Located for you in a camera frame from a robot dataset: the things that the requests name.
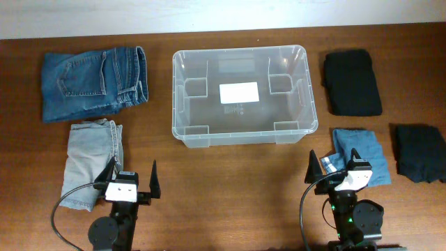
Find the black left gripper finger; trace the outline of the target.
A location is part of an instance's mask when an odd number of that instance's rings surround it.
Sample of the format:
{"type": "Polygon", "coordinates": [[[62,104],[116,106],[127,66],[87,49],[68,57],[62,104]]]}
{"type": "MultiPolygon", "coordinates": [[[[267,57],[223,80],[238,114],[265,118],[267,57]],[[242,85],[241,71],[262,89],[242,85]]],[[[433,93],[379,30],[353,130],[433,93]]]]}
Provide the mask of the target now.
{"type": "Polygon", "coordinates": [[[149,188],[151,189],[151,198],[159,199],[161,197],[160,183],[157,177],[157,163],[156,160],[153,161],[153,166],[151,170],[151,179],[149,182],[149,188]]]}
{"type": "Polygon", "coordinates": [[[107,183],[112,180],[114,168],[116,166],[115,157],[113,157],[102,170],[102,172],[94,180],[95,183],[107,183]]]}

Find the blue denim garment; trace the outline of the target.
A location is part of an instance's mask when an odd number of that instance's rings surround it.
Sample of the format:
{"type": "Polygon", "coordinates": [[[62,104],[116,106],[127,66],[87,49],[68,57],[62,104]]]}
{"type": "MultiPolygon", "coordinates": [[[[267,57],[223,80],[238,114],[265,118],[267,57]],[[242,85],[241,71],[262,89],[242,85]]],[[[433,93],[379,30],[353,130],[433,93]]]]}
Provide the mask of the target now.
{"type": "Polygon", "coordinates": [[[383,148],[373,131],[334,129],[332,139],[336,153],[321,158],[321,164],[327,173],[345,169],[351,159],[351,149],[355,149],[372,167],[369,187],[391,184],[383,148]]]}

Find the black garment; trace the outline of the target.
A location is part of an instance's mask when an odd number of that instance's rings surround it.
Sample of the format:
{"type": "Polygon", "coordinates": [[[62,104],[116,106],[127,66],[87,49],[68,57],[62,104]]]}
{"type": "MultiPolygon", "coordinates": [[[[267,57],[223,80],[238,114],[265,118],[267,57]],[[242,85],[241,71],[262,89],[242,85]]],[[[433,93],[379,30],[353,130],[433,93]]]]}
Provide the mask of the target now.
{"type": "Polygon", "coordinates": [[[380,116],[383,113],[368,51],[356,49],[327,54],[323,75],[334,115],[380,116]]]}

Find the dark navy garment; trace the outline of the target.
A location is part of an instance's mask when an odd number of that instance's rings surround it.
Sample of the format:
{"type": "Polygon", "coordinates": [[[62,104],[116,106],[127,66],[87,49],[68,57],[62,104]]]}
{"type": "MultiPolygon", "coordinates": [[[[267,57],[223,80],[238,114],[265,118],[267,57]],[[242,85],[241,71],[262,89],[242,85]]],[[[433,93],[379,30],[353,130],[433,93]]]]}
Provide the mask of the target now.
{"type": "Polygon", "coordinates": [[[445,140],[427,125],[396,127],[398,173],[414,183],[445,183],[445,140]]]}

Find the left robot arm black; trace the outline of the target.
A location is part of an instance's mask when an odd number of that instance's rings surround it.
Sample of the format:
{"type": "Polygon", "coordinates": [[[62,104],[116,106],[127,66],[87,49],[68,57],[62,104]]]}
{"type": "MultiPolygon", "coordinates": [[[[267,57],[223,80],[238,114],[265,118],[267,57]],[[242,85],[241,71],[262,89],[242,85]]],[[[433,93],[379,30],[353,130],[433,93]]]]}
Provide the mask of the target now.
{"type": "Polygon", "coordinates": [[[138,191],[139,175],[120,171],[114,174],[116,161],[110,160],[95,179],[100,198],[111,203],[111,213],[95,220],[88,232],[94,250],[131,250],[140,206],[151,205],[161,197],[157,165],[153,163],[148,192],[138,191]]]}

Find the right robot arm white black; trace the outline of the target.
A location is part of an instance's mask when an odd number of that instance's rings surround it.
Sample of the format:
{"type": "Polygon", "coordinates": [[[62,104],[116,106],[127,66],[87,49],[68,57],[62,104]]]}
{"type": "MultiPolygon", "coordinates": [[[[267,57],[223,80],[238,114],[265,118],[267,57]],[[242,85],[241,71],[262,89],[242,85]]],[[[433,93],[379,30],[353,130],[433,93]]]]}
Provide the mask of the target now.
{"type": "Polygon", "coordinates": [[[299,208],[300,231],[306,250],[309,250],[310,246],[304,231],[304,202],[311,190],[315,195],[327,195],[326,202],[331,205],[338,239],[328,243],[329,250],[407,249],[399,245],[377,244],[383,237],[381,227],[384,208],[372,200],[357,198],[357,193],[368,186],[371,176],[372,166],[360,157],[356,149],[351,150],[347,168],[329,174],[322,172],[315,152],[309,152],[309,165],[305,176],[305,183],[309,187],[301,197],[299,208]]]}

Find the clear plastic storage container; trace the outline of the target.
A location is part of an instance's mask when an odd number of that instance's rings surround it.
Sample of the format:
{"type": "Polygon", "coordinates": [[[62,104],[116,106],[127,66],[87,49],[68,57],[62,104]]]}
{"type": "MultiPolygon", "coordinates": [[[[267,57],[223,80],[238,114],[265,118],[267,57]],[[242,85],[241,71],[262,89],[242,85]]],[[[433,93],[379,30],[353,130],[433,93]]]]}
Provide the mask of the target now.
{"type": "Polygon", "coordinates": [[[295,144],[318,128],[301,45],[180,50],[172,58],[171,131],[192,148],[295,144]],[[258,102],[222,104],[220,84],[256,82],[258,102]]]}

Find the white label in container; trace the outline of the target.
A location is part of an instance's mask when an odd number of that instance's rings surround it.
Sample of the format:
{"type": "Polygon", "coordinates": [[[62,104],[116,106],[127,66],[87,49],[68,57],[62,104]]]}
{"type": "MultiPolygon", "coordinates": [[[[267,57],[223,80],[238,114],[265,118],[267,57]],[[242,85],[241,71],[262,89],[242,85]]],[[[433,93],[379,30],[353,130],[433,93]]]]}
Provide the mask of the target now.
{"type": "Polygon", "coordinates": [[[259,88],[256,82],[220,84],[219,90],[222,104],[260,101],[259,88]]]}

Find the light grey folded jeans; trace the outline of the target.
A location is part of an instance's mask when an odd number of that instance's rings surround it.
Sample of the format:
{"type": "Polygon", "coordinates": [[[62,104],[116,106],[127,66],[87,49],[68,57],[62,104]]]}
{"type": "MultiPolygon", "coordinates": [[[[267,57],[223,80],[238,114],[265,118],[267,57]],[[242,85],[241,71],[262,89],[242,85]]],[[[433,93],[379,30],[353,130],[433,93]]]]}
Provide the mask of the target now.
{"type": "Polygon", "coordinates": [[[112,159],[114,174],[123,170],[122,132],[122,125],[107,119],[71,125],[62,195],[94,182],[112,159]]]}

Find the dark blue folded jeans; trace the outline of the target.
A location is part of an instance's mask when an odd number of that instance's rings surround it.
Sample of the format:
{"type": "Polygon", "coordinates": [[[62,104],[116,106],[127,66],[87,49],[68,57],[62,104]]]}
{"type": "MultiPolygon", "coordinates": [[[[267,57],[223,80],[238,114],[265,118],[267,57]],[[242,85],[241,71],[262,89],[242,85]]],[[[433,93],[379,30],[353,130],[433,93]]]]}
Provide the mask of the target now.
{"type": "Polygon", "coordinates": [[[117,114],[148,101],[141,46],[81,54],[46,53],[41,68],[45,123],[117,114]]]}

